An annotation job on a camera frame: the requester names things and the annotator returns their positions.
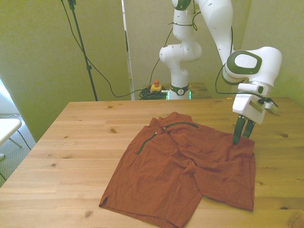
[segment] green zipper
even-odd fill
[[[142,144],[141,148],[139,149],[137,155],[140,154],[140,153],[142,152],[143,147],[145,146],[145,144],[146,144],[148,141],[150,141],[151,139],[153,139],[156,135],[157,135],[157,132],[155,132],[154,135],[152,135],[152,137],[151,137],[150,139],[148,139],[148,140],[146,140],[146,141],[143,142],[143,144]]]
[[[174,126],[174,125],[178,125],[178,124],[188,124],[188,125],[191,125],[191,126],[193,126],[193,127],[197,127],[197,128],[198,128],[197,125],[192,124],[192,123],[188,123],[188,122],[178,122],[178,123],[171,123],[171,124],[165,126],[162,130],[165,130],[165,129],[167,129],[168,127],[171,127],[171,126]]]

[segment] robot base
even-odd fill
[[[191,91],[188,90],[184,95],[177,95],[174,91],[169,90],[167,100],[191,100]]]

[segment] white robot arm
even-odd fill
[[[282,54],[273,47],[257,50],[235,51],[232,45],[231,25],[233,9],[231,0],[194,0],[209,28],[223,64],[223,79],[238,85],[240,91],[233,103],[233,112],[239,114],[233,143],[237,144],[245,121],[243,134],[249,137],[255,123],[261,124],[265,111],[275,114],[277,105],[269,98],[279,73]],[[191,0],[172,0],[175,7],[173,34],[182,40],[179,45],[169,45],[160,51],[160,59],[171,72],[171,99],[188,99],[188,72],[180,63],[198,60],[201,47],[193,36],[193,11]]]

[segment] green wall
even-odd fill
[[[121,0],[77,0],[75,8],[87,56],[117,95],[129,93]],[[0,16],[0,77],[38,141],[69,102],[95,100],[84,56],[60,0],[0,1]],[[130,99],[92,74],[99,101]]]
[[[290,97],[304,108],[303,9],[303,0],[252,0],[242,49],[279,49],[283,61],[271,96]]]

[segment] wooden table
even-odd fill
[[[254,212],[203,197],[187,228],[304,227],[304,110],[277,98],[256,142]],[[173,111],[233,133],[231,99],[69,103],[0,189],[1,228],[149,228],[98,207],[135,135],[152,117]]]

